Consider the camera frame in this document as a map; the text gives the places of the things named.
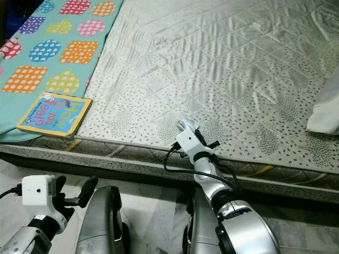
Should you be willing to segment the clear plastic wrapper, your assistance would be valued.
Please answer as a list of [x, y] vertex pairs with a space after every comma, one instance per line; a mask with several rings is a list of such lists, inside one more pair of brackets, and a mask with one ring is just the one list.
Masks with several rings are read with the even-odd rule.
[[181, 131], [188, 130], [191, 133], [195, 133], [195, 131], [199, 128], [199, 123], [187, 118], [186, 116], [180, 116], [179, 128]]

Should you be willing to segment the blue children's board book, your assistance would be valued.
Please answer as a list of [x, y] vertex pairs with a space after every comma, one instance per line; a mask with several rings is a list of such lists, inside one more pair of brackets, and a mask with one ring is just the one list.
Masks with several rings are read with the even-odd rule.
[[72, 138], [93, 100], [42, 92], [15, 126], [22, 131]]

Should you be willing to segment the silver robot left leg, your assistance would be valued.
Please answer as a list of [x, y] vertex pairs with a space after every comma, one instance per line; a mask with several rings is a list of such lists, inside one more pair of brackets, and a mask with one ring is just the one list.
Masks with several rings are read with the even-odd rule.
[[86, 207], [75, 254], [129, 254], [129, 228], [121, 219], [119, 189], [97, 189]]

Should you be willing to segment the silver robot leg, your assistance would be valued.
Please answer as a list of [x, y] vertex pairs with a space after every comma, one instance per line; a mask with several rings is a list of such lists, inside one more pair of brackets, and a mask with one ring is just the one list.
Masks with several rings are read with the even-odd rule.
[[129, 254], [129, 228], [121, 219], [119, 189], [97, 189], [86, 207], [75, 254]]
[[183, 254], [222, 254], [215, 231], [218, 221], [202, 189], [189, 194], [186, 212], [191, 218], [184, 228]]

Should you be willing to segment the dotted grey quilted mattress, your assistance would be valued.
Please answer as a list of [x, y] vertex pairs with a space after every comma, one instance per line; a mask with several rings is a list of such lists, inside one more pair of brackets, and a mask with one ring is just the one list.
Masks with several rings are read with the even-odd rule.
[[338, 67], [339, 0], [125, 0], [75, 138], [2, 157], [191, 180], [179, 155], [163, 169], [183, 113], [244, 188], [339, 203], [339, 136], [307, 131]]

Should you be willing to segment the silver robot right leg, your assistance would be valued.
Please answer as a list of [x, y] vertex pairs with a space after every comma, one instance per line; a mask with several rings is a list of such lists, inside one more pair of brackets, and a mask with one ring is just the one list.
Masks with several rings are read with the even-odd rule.
[[191, 218], [184, 228], [183, 254], [222, 254], [215, 231], [218, 221], [202, 189], [189, 194], [186, 212]]

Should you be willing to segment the teal blanket with colourful shapes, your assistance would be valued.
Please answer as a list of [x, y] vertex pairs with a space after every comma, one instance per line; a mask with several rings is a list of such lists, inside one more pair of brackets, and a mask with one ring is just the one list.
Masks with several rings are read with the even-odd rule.
[[2, 142], [35, 138], [15, 126], [42, 92], [82, 97], [125, 0], [42, 0], [1, 48]]

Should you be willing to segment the dark bed frame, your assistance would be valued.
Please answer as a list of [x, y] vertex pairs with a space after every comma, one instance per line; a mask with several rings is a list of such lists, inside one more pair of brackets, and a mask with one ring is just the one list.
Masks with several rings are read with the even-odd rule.
[[[189, 189], [197, 184], [189, 180], [172, 179], [170, 177], [150, 176], [146, 174], [128, 173], [112, 169], [102, 169], [96, 167], [73, 165], [65, 162], [55, 162], [52, 160], [29, 159], [17, 155], [0, 153], [3, 159], [15, 166], [50, 171], [55, 173], [66, 173], [76, 176], [96, 176], [99, 178], [123, 180], [127, 182], [157, 185], [167, 188]], [[250, 203], [262, 205], [283, 206], [295, 208], [296, 210], [309, 210], [314, 212], [325, 212], [339, 214], [339, 204], [320, 201], [305, 200], [296, 197], [279, 196], [276, 194], [261, 193], [253, 189], [247, 189], [242, 185], [244, 198]]]

